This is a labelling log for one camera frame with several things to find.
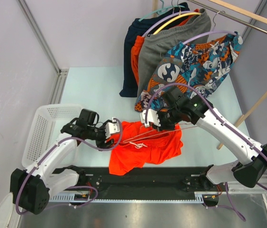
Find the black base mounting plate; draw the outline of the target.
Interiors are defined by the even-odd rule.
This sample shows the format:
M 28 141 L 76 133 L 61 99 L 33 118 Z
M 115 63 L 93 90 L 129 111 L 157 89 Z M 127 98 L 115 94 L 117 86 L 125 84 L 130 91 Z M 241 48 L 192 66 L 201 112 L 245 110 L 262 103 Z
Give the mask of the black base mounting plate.
M 84 167 L 87 185 L 92 189 L 73 189 L 63 192 L 82 194 L 81 198 L 103 200 L 191 200 L 201 194 L 204 203 L 214 206 L 227 189 L 223 183 L 208 185 L 200 179 L 205 167 L 134 168 L 123 176 L 112 175 L 108 168 Z M 78 207 L 84 203 L 63 203 Z

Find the wooden clothes rack frame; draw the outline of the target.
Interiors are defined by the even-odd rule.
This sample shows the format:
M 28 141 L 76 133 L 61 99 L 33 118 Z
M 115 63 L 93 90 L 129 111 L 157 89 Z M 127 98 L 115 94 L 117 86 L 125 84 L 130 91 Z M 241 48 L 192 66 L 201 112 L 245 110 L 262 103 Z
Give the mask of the wooden clothes rack frame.
M 238 6 L 232 5 L 230 3 L 224 2 L 222 0 L 211 0 L 211 2 L 230 9 L 234 12 L 237 12 L 241 15 L 251 18 L 254 21 L 260 21 L 267 24 L 267 18 L 264 18 L 256 13 L 250 12 L 246 9 L 240 8 Z M 235 126 L 238 127 L 243 121 L 245 121 L 256 109 L 257 107 L 262 104 L 262 102 L 267 98 L 267 91 L 258 99 L 258 101 L 245 113 L 243 114 L 236 122 Z

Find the purple hanger front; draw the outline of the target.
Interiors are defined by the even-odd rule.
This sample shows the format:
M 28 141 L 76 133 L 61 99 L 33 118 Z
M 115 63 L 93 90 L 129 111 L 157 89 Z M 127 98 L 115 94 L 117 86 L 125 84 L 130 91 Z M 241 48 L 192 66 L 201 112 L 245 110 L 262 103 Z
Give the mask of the purple hanger front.
M 221 21 L 222 13 L 225 11 L 218 11 L 211 18 L 203 10 L 201 15 L 193 16 L 185 25 L 184 37 L 179 38 L 179 41 L 183 44 L 202 44 L 226 34 L 236 35 L 236 30 Z

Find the purple hanger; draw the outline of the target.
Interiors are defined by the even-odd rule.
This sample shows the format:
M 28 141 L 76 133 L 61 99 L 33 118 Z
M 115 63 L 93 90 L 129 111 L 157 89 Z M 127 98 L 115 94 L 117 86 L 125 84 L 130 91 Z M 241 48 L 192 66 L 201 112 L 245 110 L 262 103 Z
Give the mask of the purple hanger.
M 151 32 L 153 29 L 155 29 L 156 27 L 162 25 L 164 22 L 179 16 L 179 15 L 183 15 L 183 14 L 187 14 L 187 13 L 192 13 L 192 11 L 183 11 L 183 10 L 179 10 L 178 12 L 174 12 L 164 18 L 162 18 L 161 20 L 159 20 L 158 22 L 156 22 L 154 25 L 152 25 L 143 35 L 142 37 L 145 37 L 149 32 Z
M 222 13 L 225 11 L 218 11 L 211 18 L 203 10 L 201 15 L 193 16 L 185 25 L 184 37 L 179 38 L 179 41 L 183 44 L 202 44 L 226 34 L 236 35 L 236 30 L 221 21 Z

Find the purple hanger rear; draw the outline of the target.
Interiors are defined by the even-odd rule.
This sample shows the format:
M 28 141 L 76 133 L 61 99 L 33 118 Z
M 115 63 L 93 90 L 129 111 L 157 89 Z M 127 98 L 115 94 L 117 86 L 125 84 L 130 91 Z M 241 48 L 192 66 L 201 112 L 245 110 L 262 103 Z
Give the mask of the purple hanger rear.
M 174 12 L 164 18 L 162 18 L 161 20 L 159 20 L 158 22 L 156 22 L 154 25 L 152 25 L 143 35 L 142 37 L 145 37 L 149 32 L 151 32 L 153 29 L 155 29 L 156 27 L 162 25 L 164 22 L 179 16 L 179 15 L 183 15 L 183 14 L 187 14 L 187 13 L 192 13 L 192 11 L 183 11 L 183 10 L 179 10 L 178 12 Z

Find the metal clothes rail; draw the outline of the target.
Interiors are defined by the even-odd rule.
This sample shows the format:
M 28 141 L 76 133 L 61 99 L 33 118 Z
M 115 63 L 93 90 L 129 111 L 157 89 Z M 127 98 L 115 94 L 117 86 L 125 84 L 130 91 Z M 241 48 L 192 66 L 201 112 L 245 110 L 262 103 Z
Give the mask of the metal clothes rail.
M 225 17 L 225 18 L 228 18 L 228 19 L 230 19 L 230 20 L 232 20 L 232 21 L 235 21 L 235 22 L 237 22 L 237 23 L 239 23 L 239 24 L 242 24 L 242 25 L 246 26 L 247 29 L 245 29 L 245 31 L 243 32 L 243 36 L 246 36 L 246 37 L 247 37 L 247 36 L 249 35 L 251 29 L 254 29 L 254 30 L 256 30 L 256 31 L 259 31 L 259 32 L 261 32 L 261 33 L 267 35 L 267 31 L 266 31 L 266 30 L 261 29 L 261 28 L 259 28 L 259 27 L 256 27 L 255 25 L 253 25 L 253 24 L 251 24 L 251 23 L 247 23 L 247 22 L 245 22 L 245 21 L 243 21 L 243 20 L 241 20 L 241 19 L 239 19 L 239 18 L 236 18 L 236 17 L 234 17 L 234 16 L 231 16 L 231 15 L 227 14 L 227 13 L 226 13 L 225 11 L 223 11 L 223 10 L 217 10 L 217 9 L 214 9 L 213 7 L 207 6 L 207 5 L 203 4 L 203 3 L 197 2 L 197 1 L 195 1 L 195 0 L 190 0 L 190 2 L 193 3 L 193 4 L 196 4 L 196 5 L 198 5 L 198 6 L 200 6 L 200 7 L 202 7 L 202 8 L 205 8 L 205 9 L 207 9 L 207 10 L 209 10 L 209 11 L 212 11 L 212 12 L 216 13 L 217 15 L 221 15 L 221 16 L 223 16 L 223 17 Z

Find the bright orange shorts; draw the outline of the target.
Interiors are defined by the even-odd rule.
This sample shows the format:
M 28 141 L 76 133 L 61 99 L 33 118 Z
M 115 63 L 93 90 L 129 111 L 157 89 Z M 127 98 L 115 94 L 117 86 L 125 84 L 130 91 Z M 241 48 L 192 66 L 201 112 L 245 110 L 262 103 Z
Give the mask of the bright orange shorts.
M 109 173 L 123 176 L 134 168 L 143 168 L 146 163 L 162 164 L 164 161 L 181 155 L 183 143 L 182 131 L 172 132 L 147 138 L 140 141 L 123 143 L 137 135 L 147 133 L 152 128 L 146 128 L 141 122 L 122 122 L 123 135 L 119 145 L 112 150 L 109 162 Z

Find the navy blue shorts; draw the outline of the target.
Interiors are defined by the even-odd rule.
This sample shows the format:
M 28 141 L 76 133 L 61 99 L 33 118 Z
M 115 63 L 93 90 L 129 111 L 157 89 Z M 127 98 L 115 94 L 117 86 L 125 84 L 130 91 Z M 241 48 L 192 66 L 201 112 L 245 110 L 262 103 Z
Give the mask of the navy blue shorts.
M 121 97 L 137 97 L 138 85 L 131 68 L 131 49 L 135 44 L 137 36 L 142 36 L 151 26 L 172 13 L 173 10 L 170 9 L 156 18 L 143 19 L 141 21 L 139 21 L 140 18 L 136 18 L 129 26 L 124 40 L 124 80 L 123 88 L 119 93 Z

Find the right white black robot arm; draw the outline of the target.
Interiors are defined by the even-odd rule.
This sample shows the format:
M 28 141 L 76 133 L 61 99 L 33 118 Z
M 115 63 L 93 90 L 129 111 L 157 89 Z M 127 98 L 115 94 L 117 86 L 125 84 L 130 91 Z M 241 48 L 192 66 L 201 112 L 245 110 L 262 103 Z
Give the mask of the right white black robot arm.
M 168 90 L 162 96 L 166 107 L 147 106 L 145 125 L 157 130 L 171 130 L 181 121 L 192 123 L 210 133 L 234 154 L 236 161 L 206 168 L 200 177 L 204 190 L 212 190 L 217 184 L 229 181 L 237 181 L 248 188 L 259 185 L 267 170 L 267 144 L 252 140 L 229 123 L 206 98 L 199 93 L 189 98 L 178 85 L 166 86 Z

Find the patterned blue orange shorts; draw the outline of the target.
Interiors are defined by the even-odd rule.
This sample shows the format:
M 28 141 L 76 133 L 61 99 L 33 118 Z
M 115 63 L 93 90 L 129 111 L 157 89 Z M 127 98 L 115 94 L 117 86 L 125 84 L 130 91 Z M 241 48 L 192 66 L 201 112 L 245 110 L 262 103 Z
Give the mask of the patterned blue orange shorts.
M 242 44 L 239 33 L 204 44 L 179 42 L 157 65 L 135 102 L 135 111 L 142 112 L 148 105 L 155 110 L 167 107 L 162 94 L 168 91 L 164 86 L 170 83 L 178 83 L 180 91 L 189 98 L 197 93 L 208 98 L 229 75 Z

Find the white plastic laundry basket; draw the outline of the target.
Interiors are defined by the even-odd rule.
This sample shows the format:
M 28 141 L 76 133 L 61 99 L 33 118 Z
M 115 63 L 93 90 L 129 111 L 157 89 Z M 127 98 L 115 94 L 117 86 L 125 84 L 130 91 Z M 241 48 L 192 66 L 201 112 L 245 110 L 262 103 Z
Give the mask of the white plastic laundry basket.
M 39 107 L 28 134 L 23 152 L 22 166 L 35 162 L 58 138 L 64 125 L 78 117 L 79 104 L 49 104 Z

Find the dark orange hanging shorts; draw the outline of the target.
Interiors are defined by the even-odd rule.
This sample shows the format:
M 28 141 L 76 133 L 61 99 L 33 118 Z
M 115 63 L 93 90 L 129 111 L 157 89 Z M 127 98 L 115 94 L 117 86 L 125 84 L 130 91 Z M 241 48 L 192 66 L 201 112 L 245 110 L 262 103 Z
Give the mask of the dark orange hanging shorts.
M 169 24 L 168 26 L 166 26 L 164 28 L 164 30 L 170 29 L 170 28 L 173 28 L 173 27 L 183 26 L 188 22 L 188 20 L 192 16 L 193 15 L 189 15 L 187 17 L 182 17 L 182 18 L 178 19 L 177 21 L 174 21 L 173 25 Z M 145 40 L 144 37 L 137 36 L 135 44 L 131 48 L 131 68 L 132 68 L 132 71 L 133 71 L 133 74 L 134 74 L 134 77 L 135 77 L 135 80 L 136 80 L 137 84 L 139 82 L 139 77 L 138 77 L 138 57 L 139 57 L 141 48 L 143 46 L 144 40 Z

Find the aluminium frame post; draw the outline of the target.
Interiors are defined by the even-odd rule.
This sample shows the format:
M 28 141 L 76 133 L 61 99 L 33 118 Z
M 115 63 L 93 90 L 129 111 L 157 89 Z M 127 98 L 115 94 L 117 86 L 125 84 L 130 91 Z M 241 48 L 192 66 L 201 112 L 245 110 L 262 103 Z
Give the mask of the aluminium frame post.
M 60 74 L 60 68 L 58 66 L 58 63 L 52 53 L 51 48 L 49 47 L 30 7 L 28 6 L 27 2 L 25 0 L 17 0 L 17 3 L 20 7 L 20 9 L 22 10 L 28 24 L 30 25 L 32 31 L 34 32 L 41 48 L 43 49 L 45 55 L 47 56 L 50 65 L 52 66 L 52 68 L 54 69 L 54 71 L 57 73 L 57 75 Z

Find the grey shorts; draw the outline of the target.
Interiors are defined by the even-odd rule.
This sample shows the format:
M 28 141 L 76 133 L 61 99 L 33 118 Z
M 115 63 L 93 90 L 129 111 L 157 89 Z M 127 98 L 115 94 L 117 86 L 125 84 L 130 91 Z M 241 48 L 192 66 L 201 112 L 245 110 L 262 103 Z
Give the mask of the grey shorts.
M 180 41 L 184 42 L 211 30 L 212 23 L 206 9 L 201 8 L 199 12 L 199 15 L 192 15 L 184 25 L 175 26 L 144 38 L 138 55 L 137 96 L 141 95 L 168 50 L 175 47 Z

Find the pink wire hanger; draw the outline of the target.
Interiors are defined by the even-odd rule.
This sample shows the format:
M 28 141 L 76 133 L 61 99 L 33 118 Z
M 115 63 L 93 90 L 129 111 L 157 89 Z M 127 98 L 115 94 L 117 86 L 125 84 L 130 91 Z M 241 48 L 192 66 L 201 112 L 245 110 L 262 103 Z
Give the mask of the pink wire hanger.
M 166 131 L 158 132 L 158 133 L 155 133 L 155 134 L 152 134 L 152 135 L 147 135 L 147 133 L 154 132 L 154 130 L 151 130 L 151 131 L 149 131 L 147 133 L 143 133 L 143 134 L 137 135 L 135 137 L 132 137 L 130 139 L 124 140 L 123 143 L 132 143 L 132 142 L 144 140 L 144 139 L 147 139 L 147 138 L 153 138 L 153 137 L 156 137 L 156 136 L 161 136 L 161 135 L 167 134 L 167 133 L 178 132 L 178 131 L 183 131 L 183 130 L 196 128 L 196 126 L 192 125 L 191 123 L 190 124 L 188 124 L 188 123 L 180 123 L 180 124 L 178 124 L 178 126 L 179 126 L 178 129 L 176 128 L 174 130 L 168 130 L 168 131 L 166 130 Z

